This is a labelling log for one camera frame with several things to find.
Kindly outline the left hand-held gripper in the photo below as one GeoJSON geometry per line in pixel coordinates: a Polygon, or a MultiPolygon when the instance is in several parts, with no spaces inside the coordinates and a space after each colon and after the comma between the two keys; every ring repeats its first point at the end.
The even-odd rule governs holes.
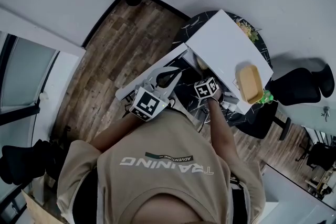
{"type": "Polygon", "coordinates": [[[178,67],[154,69],[146,80],[135,87],[136,95],[129,112],[146,122],[154,119],[168,107],[169,96],[181,75],[178,67]]]}

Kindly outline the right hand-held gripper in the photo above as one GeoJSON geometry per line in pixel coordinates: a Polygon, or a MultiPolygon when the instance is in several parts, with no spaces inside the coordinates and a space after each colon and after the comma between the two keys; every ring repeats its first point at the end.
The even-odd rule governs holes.
{"type": "Polygon", "coordinates": [[[220,99],[219,86],[214,77],[209,77],[194,83],[194,90],[196,97],[200,100],[207,98],[220,99]]]}

